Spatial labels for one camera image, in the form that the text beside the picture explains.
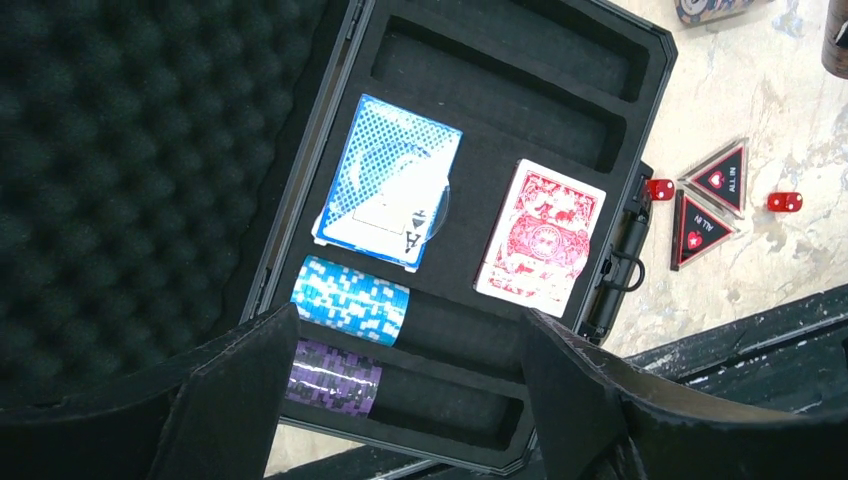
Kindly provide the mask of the tan blue poker chip roll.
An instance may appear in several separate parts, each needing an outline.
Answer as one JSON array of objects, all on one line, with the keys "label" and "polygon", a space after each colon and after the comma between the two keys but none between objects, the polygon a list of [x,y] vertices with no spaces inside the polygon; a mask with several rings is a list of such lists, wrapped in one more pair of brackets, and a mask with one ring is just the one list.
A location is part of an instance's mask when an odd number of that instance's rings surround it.
[{"label": "tan blue poker chip roll", "polygon": [[675,0],[674,8],[686,27],[723,20],[747,13],[771,3],[771,0]]}]

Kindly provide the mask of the orange black poker chip roll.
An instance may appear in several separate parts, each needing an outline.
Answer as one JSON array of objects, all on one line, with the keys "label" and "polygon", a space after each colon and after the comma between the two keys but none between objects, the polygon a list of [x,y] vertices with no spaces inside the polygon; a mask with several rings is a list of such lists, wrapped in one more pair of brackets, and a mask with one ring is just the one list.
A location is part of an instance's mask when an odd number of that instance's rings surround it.
[{"label": "orange black poker chip roll", "polygon": [[821,63],[831,75],[847,79],[847,0],[830,0]]}]

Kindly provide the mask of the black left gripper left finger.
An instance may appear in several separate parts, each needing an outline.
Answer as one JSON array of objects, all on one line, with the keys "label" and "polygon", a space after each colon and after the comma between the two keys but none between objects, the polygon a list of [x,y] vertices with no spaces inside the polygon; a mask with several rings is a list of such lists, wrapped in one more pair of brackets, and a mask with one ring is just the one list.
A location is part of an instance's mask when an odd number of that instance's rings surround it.
[{"label": "black left gripper left finger", "polygon": [[259,479],[300,320],[285,305],[100,388],[1,414],[5,479]]}]

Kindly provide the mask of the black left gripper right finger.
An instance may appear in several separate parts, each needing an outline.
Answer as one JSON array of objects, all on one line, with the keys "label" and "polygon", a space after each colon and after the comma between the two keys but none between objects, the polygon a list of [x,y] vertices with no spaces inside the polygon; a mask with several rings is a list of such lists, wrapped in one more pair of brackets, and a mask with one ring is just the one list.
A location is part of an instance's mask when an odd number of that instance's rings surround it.
[{"label": "black left gripper right finger", "polygon": [[847,413],[804,415],[651,374],[545,313],[522,314],[522,370],[550,479],[843,479]]}]

